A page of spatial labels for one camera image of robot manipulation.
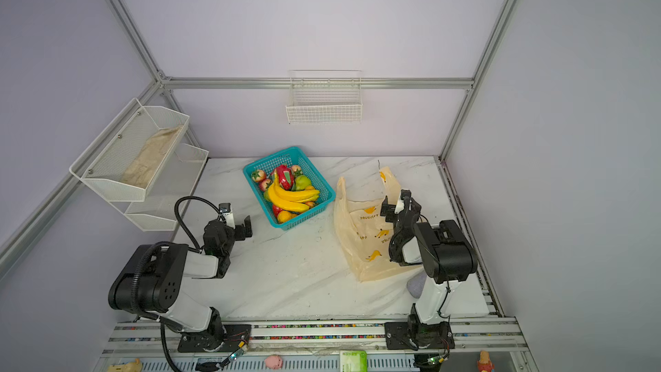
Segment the beige plastic bag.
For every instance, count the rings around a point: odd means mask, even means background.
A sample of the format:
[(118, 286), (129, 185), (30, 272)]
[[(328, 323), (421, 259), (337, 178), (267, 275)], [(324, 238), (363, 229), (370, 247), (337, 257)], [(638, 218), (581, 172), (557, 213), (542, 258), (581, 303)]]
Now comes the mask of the beige plastic bag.
[(389, 244), (394, 225), (380, 215), (382, 203), (394, 204), (401, 191), (397, 178), (387, 167), (380, 169), (383, 196), (372, 201), (351, 201), (346, 184), (339, 178), (334, 201), (334, 228), (350, 271), (358, 282), (373, 282), (416, 270), (390, 260)]

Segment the yellow banana bunch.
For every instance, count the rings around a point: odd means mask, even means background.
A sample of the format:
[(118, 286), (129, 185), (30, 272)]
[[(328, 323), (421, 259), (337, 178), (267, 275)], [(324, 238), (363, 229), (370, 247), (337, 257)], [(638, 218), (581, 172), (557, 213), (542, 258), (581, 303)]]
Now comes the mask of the yellow banana bunch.
[(320, 196), (317, 189), (303, 191), (288, 191), (282, 188), (280, 175), (276, 170), (273, 173), (274, 182), (267, 189), (270, 201), (283, 211), (302, 214), (311, 207), (308, 203), (316, 202)]

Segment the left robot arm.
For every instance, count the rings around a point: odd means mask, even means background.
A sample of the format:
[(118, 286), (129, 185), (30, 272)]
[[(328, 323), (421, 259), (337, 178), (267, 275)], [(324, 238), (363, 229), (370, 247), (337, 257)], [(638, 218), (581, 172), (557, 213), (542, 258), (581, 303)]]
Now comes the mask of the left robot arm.
[(139, 246), (108, 292), (113, 310), (156, 320), (181, 334), (207, 333), (219, 338), (225, 329), (217, 309), (204, 306), (182, 290), (184, 279), (222, 279), (231, 264), (236, 242), (252, 237), (251, 217), (233, 219), (231, 205), (222, 203), (210, 220), (203, 247), (161, 241)]

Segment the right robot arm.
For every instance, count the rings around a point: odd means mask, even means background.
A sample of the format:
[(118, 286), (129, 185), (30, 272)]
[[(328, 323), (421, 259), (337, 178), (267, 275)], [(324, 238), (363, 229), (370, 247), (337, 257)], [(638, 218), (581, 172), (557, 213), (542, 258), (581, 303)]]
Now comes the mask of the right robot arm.
[(388, 243), (390, 261), (401, 267), (421, 265), (426, 275), (411, 320), (418, 325), (446, 323), (454, 293), (478, 269), (470, 242), (454, 220), (432, 225), (407, 189), (400, 191), (394, 204), (385, 199), (380, 216), (394, 226)]

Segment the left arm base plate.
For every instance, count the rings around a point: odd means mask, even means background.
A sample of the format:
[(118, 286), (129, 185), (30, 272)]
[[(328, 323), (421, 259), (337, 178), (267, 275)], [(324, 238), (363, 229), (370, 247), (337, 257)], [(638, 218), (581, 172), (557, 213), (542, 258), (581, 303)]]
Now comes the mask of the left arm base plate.
[(179, 353), (232, 353), (251, 338), (250, 324), (224, 324), (218, 332), (184, 332), (177, 346)]

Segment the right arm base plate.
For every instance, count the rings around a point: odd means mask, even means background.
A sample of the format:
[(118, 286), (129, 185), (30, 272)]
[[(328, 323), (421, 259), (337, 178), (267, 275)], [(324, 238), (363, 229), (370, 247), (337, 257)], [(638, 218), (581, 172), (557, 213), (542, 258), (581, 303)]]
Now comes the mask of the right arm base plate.
[(389, 350), (453, 350), (454, 335), (449, 322), (435, 325), (387, 322), (384, 325)]

